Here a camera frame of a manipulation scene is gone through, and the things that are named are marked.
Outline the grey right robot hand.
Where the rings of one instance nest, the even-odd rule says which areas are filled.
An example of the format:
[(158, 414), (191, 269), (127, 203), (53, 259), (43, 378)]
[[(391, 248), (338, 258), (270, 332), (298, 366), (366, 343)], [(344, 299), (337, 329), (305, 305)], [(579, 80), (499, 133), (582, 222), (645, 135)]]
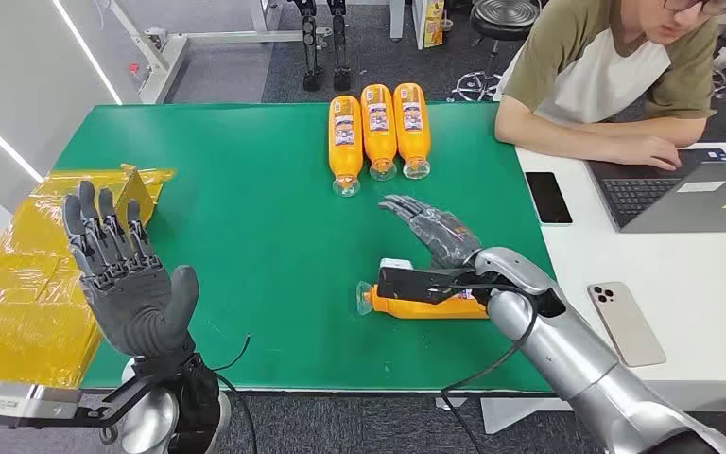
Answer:
[(467, 266), (483, 249), (479, 238), (451, 212), (407, 195), (386, 195), (378, 206), (400, 219), (424, 244), (431, 269)]

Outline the person's right hand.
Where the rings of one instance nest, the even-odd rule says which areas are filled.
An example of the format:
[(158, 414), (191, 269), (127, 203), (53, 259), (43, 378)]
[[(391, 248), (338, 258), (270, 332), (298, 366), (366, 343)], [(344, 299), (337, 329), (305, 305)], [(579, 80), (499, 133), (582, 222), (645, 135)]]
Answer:
[(682, 166), (677, 147), (654, 136), (627, 136), (616, 138), (612, 159), (622, 165), (653, 166), (673, 171)]

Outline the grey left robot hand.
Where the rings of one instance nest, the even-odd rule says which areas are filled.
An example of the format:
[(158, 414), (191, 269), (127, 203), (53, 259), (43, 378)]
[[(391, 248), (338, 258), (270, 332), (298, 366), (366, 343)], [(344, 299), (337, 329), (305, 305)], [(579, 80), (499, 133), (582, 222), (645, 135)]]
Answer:
[(138, 201), (128, 203), (128, 224), (122, 226), (112, 192), (81, 181), (77, 194), (64, 197), (62, 209), (82, 292), (111, 346), (132, 357), (193, 353), (188, 325), (198, 278), (190, 266), (165, 269), (140, 220)]

